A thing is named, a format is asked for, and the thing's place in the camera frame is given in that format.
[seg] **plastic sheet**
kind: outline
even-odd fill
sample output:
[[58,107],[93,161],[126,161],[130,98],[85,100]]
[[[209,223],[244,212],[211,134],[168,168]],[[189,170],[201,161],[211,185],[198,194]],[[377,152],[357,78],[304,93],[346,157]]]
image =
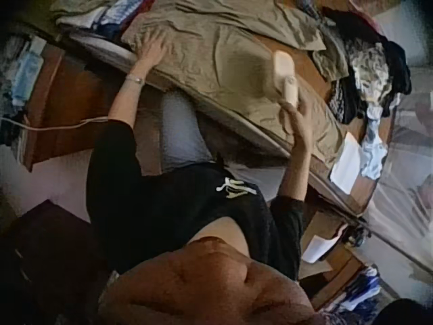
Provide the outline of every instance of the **plastic sheet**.
[[433,270],[433,68],[413,68],[413,92],[396,108],[370,227]]

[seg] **bracelet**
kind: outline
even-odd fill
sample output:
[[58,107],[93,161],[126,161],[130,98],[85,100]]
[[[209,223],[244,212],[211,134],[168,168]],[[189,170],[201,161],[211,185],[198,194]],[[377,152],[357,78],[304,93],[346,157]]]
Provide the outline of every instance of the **bracelet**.
[[144,78],[139,78],[139,77],[136,77],[133,74],[128,74],[125,79],[129,80],[129,81],[133,81],[135,83],[138,83],[142,87],[144,86]]

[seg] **white paper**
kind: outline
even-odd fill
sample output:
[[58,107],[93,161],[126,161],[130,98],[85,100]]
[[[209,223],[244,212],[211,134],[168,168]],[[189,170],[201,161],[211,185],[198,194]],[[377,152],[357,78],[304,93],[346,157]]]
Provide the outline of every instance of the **white paper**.
[[330,179],[344,193],[350,194],[361,169],[361,147],[351,133],[344,138],[344,149],[332,168]]
[[345,230],[347,225],[343,225],[338,230],[338,234],[335,238],[332,239],[325,239],[322,237],[319,237],[317,235],[313,236],[313,239],[311,239],[308,247],[306,248],[304,254],[302,254],[302,260],[306,261],[307,263],[315,263],[318,259],[320,259],[323,254],[328,252],[329,249],[331,249],[337,241],[340,239],[341,235],[343,234],[343,230]]

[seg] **black t-shirt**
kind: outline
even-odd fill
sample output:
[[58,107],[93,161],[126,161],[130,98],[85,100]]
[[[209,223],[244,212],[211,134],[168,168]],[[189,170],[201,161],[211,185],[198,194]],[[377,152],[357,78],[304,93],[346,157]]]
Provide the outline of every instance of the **black t-shirt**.
[[240,226],[251,258],[296,280],[300,263],[303,203],[278,196],[269,209],[256,194],[228,198],[217,191],[233,179],[204,163],[159,176],[141,175],[133,130],[110,121],[97,141],[87,175],[87,210],[111,266],[120,274],[166,251],[183,247],[220,217]]

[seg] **hand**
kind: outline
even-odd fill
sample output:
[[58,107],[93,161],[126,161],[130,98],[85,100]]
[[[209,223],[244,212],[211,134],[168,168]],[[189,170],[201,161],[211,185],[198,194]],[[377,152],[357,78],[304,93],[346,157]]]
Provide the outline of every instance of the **hand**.
[[288,115],[289,124],[293,130],[295,138],[295,148],[300,148],[311,152],[313,150],[313,123],[311,119],[312,108],[305,100],[306,94],[299,89],[298,107],[287,103],[285,100],[280,101],[281,110],[280,120],[285,121],[284,114]]
[[161,62],[166,52],[166,33],[163,30],[147,33],[143,38],[138,60],[131,73],[138,77],[144,77]]

